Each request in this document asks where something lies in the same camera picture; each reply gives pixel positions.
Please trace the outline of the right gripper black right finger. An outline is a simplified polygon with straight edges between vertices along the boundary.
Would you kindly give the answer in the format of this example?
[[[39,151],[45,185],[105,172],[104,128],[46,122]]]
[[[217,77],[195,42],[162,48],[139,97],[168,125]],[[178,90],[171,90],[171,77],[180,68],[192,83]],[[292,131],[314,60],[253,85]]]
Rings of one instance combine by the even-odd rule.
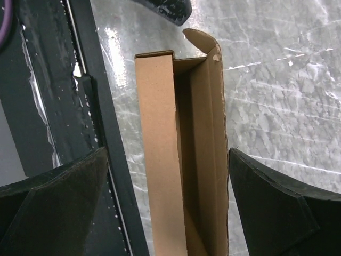
[[[229,150],[229,172],[250,255],[340,255],[340,194],[236,148]]]

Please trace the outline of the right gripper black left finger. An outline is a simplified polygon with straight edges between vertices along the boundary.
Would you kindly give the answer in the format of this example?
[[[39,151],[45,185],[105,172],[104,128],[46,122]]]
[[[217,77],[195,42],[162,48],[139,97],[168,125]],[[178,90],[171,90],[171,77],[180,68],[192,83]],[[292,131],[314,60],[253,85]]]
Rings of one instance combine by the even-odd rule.
[[[1,255],[84,255],[109,168],[101,147],[1,187]]]

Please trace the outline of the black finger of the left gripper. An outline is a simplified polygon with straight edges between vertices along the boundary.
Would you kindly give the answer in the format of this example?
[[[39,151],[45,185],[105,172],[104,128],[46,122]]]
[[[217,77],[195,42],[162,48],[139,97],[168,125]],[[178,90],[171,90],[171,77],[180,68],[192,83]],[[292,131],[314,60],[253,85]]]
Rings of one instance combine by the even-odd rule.
[[[190,0],[135,0],[176,26],[182,26],[192,13]]]

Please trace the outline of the brown cardboard box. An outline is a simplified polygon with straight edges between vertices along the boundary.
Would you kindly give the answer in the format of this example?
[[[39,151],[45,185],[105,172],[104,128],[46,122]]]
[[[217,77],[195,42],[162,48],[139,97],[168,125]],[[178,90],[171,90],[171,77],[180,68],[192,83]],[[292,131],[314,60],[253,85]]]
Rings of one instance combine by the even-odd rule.
[[[135,57],[156,255],[228,255],[228,140],[221,48],[184,29],[202,57]]]

